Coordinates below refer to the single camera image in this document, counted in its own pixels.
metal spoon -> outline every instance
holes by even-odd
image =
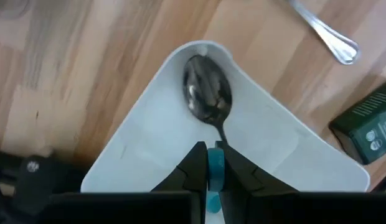
[[[287,0],[301,17],[318,33],[320,38],[329,47],[331,53],[343,65],[353,64],[360,55],[359,46],[353,40],[348,39],[337,31],[327,26],[314,14],[309,12],[297,0]]]
[[[224,121],[232,107],[232,92],[222,69],[206,56],[196,55],[185,64],[183,93],[192,114],[215,126],[227,143]]]

spoon handle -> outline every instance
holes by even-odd
[[[224,125],[223,125],[223,124],[221,124],[221,125],[216,125],[215,127],[216,127],[217,130],[218,130],[220,139],[221,139],[224,143],[228,144],[228,141],[226,140],[225,131],[224,131]]]
[[[353,40],[341,35],[309,12],[297,0],[287,0],[303,19],[318,33],[335,58],[343,65],[353,64],[360,55],[359,46]]]

black device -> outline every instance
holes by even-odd
[[[226,224],[386,223],[385,193],[299,192],[229,145],[217,145],[225,159],[219,194]],[[208,164],[207,147],[198,142],[151,192],[52,194],[25,223],[204,223]]]

white tray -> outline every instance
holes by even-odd
[[[313,133],[211,41],[187,43],[166,59],[99,158],[82,192],[148,192],[185,157],[197,141],[213,147],[212,126],[197,120],[182,94],[182,69],[195,54],[223,68],[233,95],[225,122],[229,144],[300,191],[366,191],[366,170]]]

wood grain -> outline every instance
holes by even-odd
[[[0,20],[0,149],[48,147],[89,165],[164,59],[197,39],[237,63],[300,120],[339,148],[328,122],[386,80],[386,0],[301,0],[357,41],[338,64],[283,0],[33,0]],[[386,156],[366,167],[372,187]]]

